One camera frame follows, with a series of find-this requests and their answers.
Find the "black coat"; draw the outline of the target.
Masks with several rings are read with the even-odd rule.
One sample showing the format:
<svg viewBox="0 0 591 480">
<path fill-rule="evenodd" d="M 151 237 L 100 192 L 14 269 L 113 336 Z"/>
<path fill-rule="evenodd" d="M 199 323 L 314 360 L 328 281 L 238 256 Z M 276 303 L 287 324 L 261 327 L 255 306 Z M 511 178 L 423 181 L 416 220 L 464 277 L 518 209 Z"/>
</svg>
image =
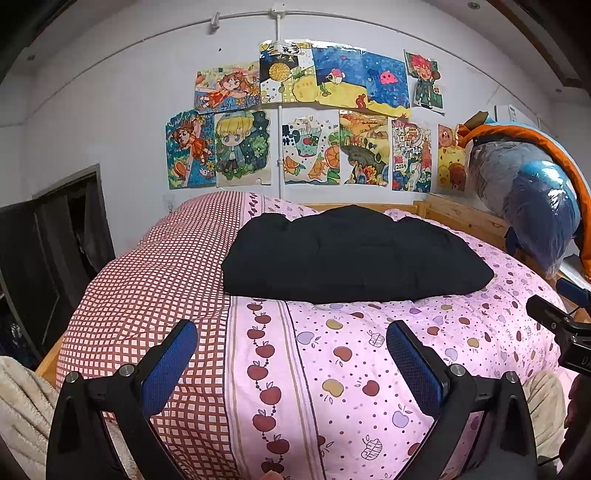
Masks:
<svg viewBox="0 0 591 480">
<path fill-rule="evenodd" d="M 259 215 L 238 231 L 221 268 L 229 295 L 314 304 L 466 295 L 494 277 L 449 230 L 356 205 L 294 220 Z"/>
</svg>

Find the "beige knit sleeve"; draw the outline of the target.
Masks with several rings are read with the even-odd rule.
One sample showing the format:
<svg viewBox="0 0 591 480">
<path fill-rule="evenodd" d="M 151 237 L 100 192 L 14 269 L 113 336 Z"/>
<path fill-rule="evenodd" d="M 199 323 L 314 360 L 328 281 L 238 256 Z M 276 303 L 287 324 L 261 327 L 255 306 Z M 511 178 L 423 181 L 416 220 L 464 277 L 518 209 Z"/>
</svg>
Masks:
<svg viewBox="0 0 591 480">
<path fill-rule="evenodd" d="M 106 420 L 106 459 L 92 450 L 80 457 L 51 453 L 50 433 L 58 391 L 17 360 L 1 358 L 1 438 L 31 479 L 140 479 L 142 474 L 120 428 Z"/>
</svg>

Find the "orange clear storage bag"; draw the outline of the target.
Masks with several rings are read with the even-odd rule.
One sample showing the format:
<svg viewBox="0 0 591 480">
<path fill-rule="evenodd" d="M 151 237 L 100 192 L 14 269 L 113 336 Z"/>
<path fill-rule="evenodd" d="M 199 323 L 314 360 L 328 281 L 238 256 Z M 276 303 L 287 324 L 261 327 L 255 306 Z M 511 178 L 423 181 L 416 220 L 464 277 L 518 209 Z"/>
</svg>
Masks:
<svg viewBox="0 0 591 480">
<path fill-rule="evenodd" d="M 574 243 L 589 279 L 590 187 L 567 150 L 537 128 L 486 112 L 459 126 L 458 141 L 469 149 L 473 190 L 508 225 L 507 253 L 524 253 L 551 277 Z"/>
</svg>

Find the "yellow bear drawing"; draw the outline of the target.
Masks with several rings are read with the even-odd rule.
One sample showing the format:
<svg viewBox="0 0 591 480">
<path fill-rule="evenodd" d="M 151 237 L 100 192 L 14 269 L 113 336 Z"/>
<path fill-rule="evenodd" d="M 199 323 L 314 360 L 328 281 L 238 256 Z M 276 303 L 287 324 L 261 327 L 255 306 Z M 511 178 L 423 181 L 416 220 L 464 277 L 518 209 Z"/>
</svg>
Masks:
<svg viewBox="0 0 591 480">
<path fill-rule="evenodd" d="M 459 145 L 457 130 L 438 125 L 438 187 L 464 192 L 467 183 L 467 154 Z"/>
</svg>

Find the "white air conditioner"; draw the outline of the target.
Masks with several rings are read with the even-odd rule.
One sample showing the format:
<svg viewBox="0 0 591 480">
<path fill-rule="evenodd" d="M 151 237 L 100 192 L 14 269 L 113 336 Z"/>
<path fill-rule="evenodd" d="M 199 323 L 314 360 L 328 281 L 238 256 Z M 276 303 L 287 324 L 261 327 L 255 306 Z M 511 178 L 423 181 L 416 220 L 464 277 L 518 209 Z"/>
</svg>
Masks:
<svg viewBox="0 0 591 480">
<path fill-rule="evenodd" d="M 538 127 L 538 120 L 536 117 L 530 117 L 511 104 L 495 105 L 494 106 L 495 120 L 498 123 L 516 123 L 528 125 L 533 128 Z"/>
</svg>

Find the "pink apple print quilt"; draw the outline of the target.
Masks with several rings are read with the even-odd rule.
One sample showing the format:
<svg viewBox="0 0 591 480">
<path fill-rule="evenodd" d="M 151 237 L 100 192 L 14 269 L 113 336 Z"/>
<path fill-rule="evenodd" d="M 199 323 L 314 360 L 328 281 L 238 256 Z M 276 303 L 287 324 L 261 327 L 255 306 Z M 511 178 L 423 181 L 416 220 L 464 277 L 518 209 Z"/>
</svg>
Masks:
<svg viewBox="0 0 591 480">
<path fill-rule="evenodd" d="M 314 305 L 222 291 L 221 262 L 249 219 L 311 209 L 256 193 L 190 199 L 89 284 L 66 330 L 56 374 L 86 378 L 137 363 L 182 319 L 197 351 L 152 422 L 191 479 L 392 479 L 431 426 L 387 350 L 402 320 L 446 363 L 522 381 L 558 369 L 532 295 L 560 303 L 534 271 L 473 236 L 492 281 L 465 296 Z"/>
</svg>

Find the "dark wooden cabinet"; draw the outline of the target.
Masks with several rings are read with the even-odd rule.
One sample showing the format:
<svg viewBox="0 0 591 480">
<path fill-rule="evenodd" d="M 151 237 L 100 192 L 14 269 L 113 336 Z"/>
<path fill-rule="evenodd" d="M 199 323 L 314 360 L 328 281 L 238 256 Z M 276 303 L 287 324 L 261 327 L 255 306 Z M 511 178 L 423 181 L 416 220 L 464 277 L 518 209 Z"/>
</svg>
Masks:
<svg viewBox="0 0 591 480">
<path fill-rule="evenodd" d="M 36 369 L 115 258 L 100 168 L 1 208 L 1 353 Z"/>
</svg>

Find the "red 2024 festival drawing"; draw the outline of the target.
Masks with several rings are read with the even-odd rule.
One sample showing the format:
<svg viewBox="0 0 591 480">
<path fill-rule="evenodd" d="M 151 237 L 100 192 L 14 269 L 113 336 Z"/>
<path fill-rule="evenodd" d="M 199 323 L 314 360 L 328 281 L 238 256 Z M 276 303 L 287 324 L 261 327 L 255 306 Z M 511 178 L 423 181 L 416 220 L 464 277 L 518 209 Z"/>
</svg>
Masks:
<svg viewBox="0 0 591 480">
<path fill-rule="evenodd" d="M 393 119 L 392 189 L 429 194 L 432 188 L 432 135 L 425 125 Z"/>
</svg>

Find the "dinosaur landscape drawing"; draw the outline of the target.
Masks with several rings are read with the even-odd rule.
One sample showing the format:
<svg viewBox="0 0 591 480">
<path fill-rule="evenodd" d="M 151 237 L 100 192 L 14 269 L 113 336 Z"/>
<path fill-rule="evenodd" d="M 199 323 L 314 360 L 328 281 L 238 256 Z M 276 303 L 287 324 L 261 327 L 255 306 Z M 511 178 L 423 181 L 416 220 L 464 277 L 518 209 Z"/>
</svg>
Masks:
<svg viewBox="0 0 591 480">
<path fill-rule="evenodd" d="M 346 184 L 388 185 L 391 155 L 388 117 L 339 111 L 339 148 L 349 165 Z"/>
</svg>

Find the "red hair character drawing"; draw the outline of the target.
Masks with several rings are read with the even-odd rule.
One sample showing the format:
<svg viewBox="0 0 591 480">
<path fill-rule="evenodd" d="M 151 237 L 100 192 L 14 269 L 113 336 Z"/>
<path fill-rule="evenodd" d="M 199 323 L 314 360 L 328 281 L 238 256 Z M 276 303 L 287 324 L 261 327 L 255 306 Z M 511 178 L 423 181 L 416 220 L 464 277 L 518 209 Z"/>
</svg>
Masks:
<svg viewBox="0 0 591 480">
<path fill-rule="evenodd" d="M 445 114 L 444 98 L 437 82 L 441 79 L 439 63 L 422 55 L 405 52 L 408 74 L 415 79 L 413 103 L 441 115 Z"/>
</svg>

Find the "orange fruit drawing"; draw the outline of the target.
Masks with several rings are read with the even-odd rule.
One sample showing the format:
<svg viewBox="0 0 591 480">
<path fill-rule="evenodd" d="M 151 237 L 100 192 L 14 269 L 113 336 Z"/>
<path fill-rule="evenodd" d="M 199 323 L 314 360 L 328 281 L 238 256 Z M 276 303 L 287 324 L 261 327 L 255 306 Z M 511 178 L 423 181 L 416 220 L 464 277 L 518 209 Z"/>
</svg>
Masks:
<svg viewBox="0 0 591 480">
<path fill-rule="evenodd" d="M 283 176 L 287 184 L 339 185 L 339 111 L 290 108 L 283 112 Z"/>
</svg>

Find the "blue sea jellyfish drawing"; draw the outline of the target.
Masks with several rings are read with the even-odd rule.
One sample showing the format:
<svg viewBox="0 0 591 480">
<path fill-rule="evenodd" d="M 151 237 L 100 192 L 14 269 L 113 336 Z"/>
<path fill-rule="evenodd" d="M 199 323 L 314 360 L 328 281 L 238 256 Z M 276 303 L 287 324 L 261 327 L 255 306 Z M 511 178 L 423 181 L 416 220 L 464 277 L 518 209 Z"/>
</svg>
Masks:
<svg viewBox="0 0 591 480">
<path fill-rule="evenodd" d="M 353 46 L 315 42 L 311 47 L 318 103 L 410 118 L 404 61 Z"/>
</svg>

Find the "orange girl blue drawing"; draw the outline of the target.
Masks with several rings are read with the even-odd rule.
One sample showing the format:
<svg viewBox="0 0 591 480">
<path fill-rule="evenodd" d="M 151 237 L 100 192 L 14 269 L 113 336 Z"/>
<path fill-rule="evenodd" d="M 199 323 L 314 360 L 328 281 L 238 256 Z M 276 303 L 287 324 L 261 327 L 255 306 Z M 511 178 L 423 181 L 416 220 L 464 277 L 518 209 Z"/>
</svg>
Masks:
<svg viewBox="0 0 591 480">
<path fill-rule="evenodd" d="M 171 190 L 216 184 L 214 121 L 195 110 L 181 112 L 165 125 L 168 186 Z"/>
</svg>

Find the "flying girl drawing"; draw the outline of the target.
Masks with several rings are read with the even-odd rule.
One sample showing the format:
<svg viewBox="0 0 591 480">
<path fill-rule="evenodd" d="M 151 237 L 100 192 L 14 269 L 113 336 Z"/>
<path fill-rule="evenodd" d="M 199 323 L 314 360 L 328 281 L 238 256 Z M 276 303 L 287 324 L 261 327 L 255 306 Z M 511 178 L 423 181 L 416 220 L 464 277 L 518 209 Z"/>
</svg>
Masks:
<svg viewBox="0 0 591 480">
<path fill-rule="evenodd" d="M 194 109 L 201 114 L 249 109 L 260 104 L 259 62 L 200 70 L 194 80 Z"/>
</svg>

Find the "wooden bed frame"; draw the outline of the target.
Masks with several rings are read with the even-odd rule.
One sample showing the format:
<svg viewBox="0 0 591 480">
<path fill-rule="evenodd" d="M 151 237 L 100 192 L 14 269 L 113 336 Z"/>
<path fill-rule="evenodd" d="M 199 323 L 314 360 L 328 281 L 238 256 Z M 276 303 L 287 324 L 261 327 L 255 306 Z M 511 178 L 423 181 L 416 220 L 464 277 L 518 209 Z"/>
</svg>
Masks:
<svg viewBox="0 0 591 480">
<path fill-rule="evenodd" d="M 322 212 L 351 204 L 346 203 L 304 203 L 304 206 Z M 369 208 L 379 212 L 387 212 L 392 209 L 398 209 L 411 214 L 415 214 L 423 219 L 434 220 L 444 224 L 456 231 L 468 233 L 477 237 L 481 241 L 487 242 L 495 247 L 505 249 L 505 235 L 509 229 L 508 224 L 495 215 L 471 207 L 469 205 L 458 203 L 444 197 L 443 195 L 429 194 L 424 200 L 416 200 L 411 204 L 395 203 L 359 203 L 356 205 Z M 529 254 L 520 251 L 516 258 L 534 270 L 536 273 L 543 273 L 538 263 Z M 590 315 L 584 309 L 578 309 L 571 313 L 574 319 L 582 322 L 585 326 L 590 326 Z M 63 342 L 64 334 L 49 350 L 49 353 L 41 360 L 35 373 L 47 380 L 52 386 L 56 385 L 56 369 L 59 351 Z"/>
</svg>

